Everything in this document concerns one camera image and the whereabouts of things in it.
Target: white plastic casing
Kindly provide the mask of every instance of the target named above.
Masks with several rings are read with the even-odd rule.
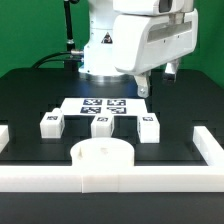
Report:
[[[113,0],[113,3],[114,10],[122,13],[149,16],[164,14],[159,12],[160,0]],[[166,13],[178,12],[183,6],[184,0],[173,0],[171,10]]]
[[[114,131],[114,116],[97,115],[91,123],[92,138],[96,137],[111,137]]]
[[[114,23],[113,62],[119,72],[139,75],[194,51],[198,13],[169,25],[169,15],[120,15]]]
[[[52,112],[47,112],[40,123],[41,137],[61,138],[64,127],[64,115],[59,108],[55,108]]]
[[[0,125],[0,153],[9,142],[8,125]]]
[[[160,124],[154,113],[138,116],[137,130],[141,143],[160,142]]]

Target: white foam block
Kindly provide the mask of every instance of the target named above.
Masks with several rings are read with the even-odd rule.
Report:
[[[193,142],[209,166],[224,166],[223,148],[206,127],[194,127]]]
[[[47,112],[40,123],[41,137],[61,138],[64,128],[64,115],[60,109],[55,108],[52,112]]]
[[[111,137],[114,131],[114,116],[97,115],[91,123],[92,138]]]
[[[137,131],[141,143],[160,142],[160,124],[154,113],[138,116]]]
[[[0,192],[81,192],[81,174],[62,166],[0,166]]]
[[[91,169],[82,175],[82,193],[118,192],[118,171]]]
[[[223,191],[224,169],[218,167],[133,167],[119,173],[119,192]]]
[[[0,153],[9,142],[8,125],[0,125]]]

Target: white cylinder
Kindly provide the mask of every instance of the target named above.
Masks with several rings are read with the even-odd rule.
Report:
[[[134,166],[134,148],[115,138],[92,138],[71,149],[72,166],[77,168],[123,168]]]

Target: marker on block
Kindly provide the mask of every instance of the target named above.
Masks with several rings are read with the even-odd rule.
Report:
[[[141,143],[160,142],[160,124],[154,113],[138,116],[137,131]]]
[[[8,125],[0,125],[0,153],[9,142]]]
[[[92,138],[111,137],[114,131],[114,116],[106,112],[95,116],[91,123]]]
[[[61,138],[64,128],[65,119],[59,108],[55,108],[52,112],[47,112],[40,122],[42,138]]]

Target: white foam border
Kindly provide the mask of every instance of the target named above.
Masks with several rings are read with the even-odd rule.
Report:
[[[208,166],[0,166],[0,192],[224,192],[223,149],[206,127],[194,128],[193,141]]]

